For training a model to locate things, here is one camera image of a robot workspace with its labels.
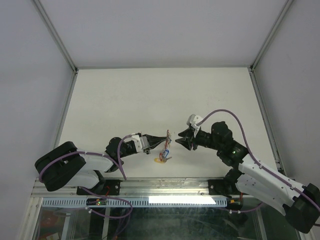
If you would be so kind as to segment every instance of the led light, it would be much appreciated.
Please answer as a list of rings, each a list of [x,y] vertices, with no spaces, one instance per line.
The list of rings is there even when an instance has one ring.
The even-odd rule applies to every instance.
[[[150,204],[210,204],[215,205],[216,201],[210,196],[149,196]]]

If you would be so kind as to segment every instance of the purple cable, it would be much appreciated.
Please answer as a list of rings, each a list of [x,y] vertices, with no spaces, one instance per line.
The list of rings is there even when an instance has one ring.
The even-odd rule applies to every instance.
[[[118,227],[116,228],[116,231],[115,231],[115,233],[114,233],[114,236],[113,236],[112,240],[115,240],[116,237],[117,237],[119,234],[121,234],[121,233],[126,229],[126,227],[128,226],[128,224],[129,224],[129,222],[130,222],[130,217],[131,217],[131,215],[128,216],[128,220],[126,221],[126,224],[124,225],[124,227],[123,227],[121,230],[120,230],[120,227],[121,227],[121,225],[124,223],[125,219],[122,218],[122,219],[120,220],[119,225],[118,225]]]
[[[118,164],[119,164],[118,168],[119,168],[120,172],[122,173],[124,180],[127,180],[127,177],[125,175],[124,169],[122,168],[122,163],[121,163],[121,158],[120,158],[120,147],[125,139],[131,138],[131,137],[132,137],[132,135],[127,135],[124,138],[122,138],[118,144],[118,149],[117,149],[117,157],[118,157]]]
[[[126,213],[126,214],[123,215],[123,216],[109,216],[109,215],[104,215],[104,214],[102,214],[102,213],[100,213],[100,212],[97,212],[97,211],[93,210],[92,208],[90,208],[90,210],[91,210],[93,213],[95,213],[95,214],[97,214],[97,215],[99,215],[99,216],[101,216],[101,217],[109,218],[109,219],[123,219],[123,218],[125,218],[126,216],[129,216],[129,215],[131,214],[133,208],[134,208],[134,207],[132,206],[132,204],[131,204],[129,201],[127,201],[127,200],[124,200],[124,199],[121,199],[121,198],[118,198],[118,197],[98,195],[98,194],[93,193],[92,191],[90,191],[89,189],[87,189],[87,188],[85,188],[85,187],[83,187],[83,186],[81,186],[80,188],[82,188],[84,191],[86,191],[88,194],[90,194],[90,195],[92,195],[92,196],[96,196],[96,197],[101,198],[101,199],[112,199],[112,200],[117,200],[117,201],[125,202],[125,203],[127,203],[127,204],[130,206],[129,212]]]
[[[53,160],[52,162],[50,162],[48,165],[46,165],[42,170],[41,172],[39,173],[39,181],[40,183],[43,183],[42,181],[42,176],[44,175],[45,171],[50,168],[53,164],[55,164],[56,162],[59,162],[60,160],[64,159],[64,158],[67,158],[69,156],[72,156],[72,155],[76,155],[76,154],[87,154],[87,155],[93,155],[93,156],[101,156],[101,157],[104,157],[106,159],[109,159],[110,161],[112,161],[118,168],[119,165],[118,163],[113,160],[111,157],[109,157],[108,155],[102,155],[102,153],[97,153],[97,152],[85,152],[85,151],[74,151],[74,152],[70,152],[70,153],[67,153],[63,156],[60,156],[58,157],[57,159]],[[126,176],[125,176],[125,173],[124,172],[121,172],[123,177],[126,179]]]
[[[244,213],[250,213],[250,212],[253,212],[259,208],[262,207],[264,203],[263,202],[260,202],[258,206],[254,207],[254,208],[251,208],[249,210],[241,210],[241,211],[237,211],[237,210],[229,210],[229,209],[226,209],[226,208],[222,208],[222,207],[219,207],[218,209],[220,210],[224,210],[224,211],[228,211],[228,212],[232,212],[232,213],[239,213],[239,214],[244,214]]]
[[[229,111],[227,109],[217,109],[217,110],[214,110],[212,112],[210,112],[201,122],[199,122],[197,124],[197,126],[200,126],[201,124],[203,124],[208,118],[210,118],[213,114],[215,113],[218,113],[218,112],[226,112],[228,114],[231,114],[235,120],[238,122],[239,124],[239,127],[241,129],[241,133],[242,133],[242,136],[243,136],[243,140],[244,140],[244,143],[245,143],[245,146],[251,156],[251,158],[253,159],[253,161],[259,166],[261,167],[263,170],[265,170],[266,172],[268,172],[269,174],[271,174],[272,176],[274,176],[276,179],[280,180],[281,182],[283,182],[284,184],[286,184],[288,187],[290,187],[291,189],[293,188],[292,187],[292,184],[289,183],[288,181],[286,181],[285,179],[283,179],[282,177],[278,176],[277,174],[273,173],[272,171],[270,171],[269,169],[267,169],[266,167],[264,167],[254,156],[254,154],[252,153],[250,147],[249,147],[249,144],[247,142],[247,138],[246,138],[246,134],[245,134],[245,131],[244,131],[244,128],[239,120],[239,118],[232,112],[232,111]],[[307,199],[319,212],[320,212],[320,207],[310,198],[308,197],[306,194],[304,194],[302,191],[300,191],[299,189],[297,189],[296,187],[293,188],[293,190],[295,190],[297,193],[299,193],[300,195],[302,195],[305,199]]]

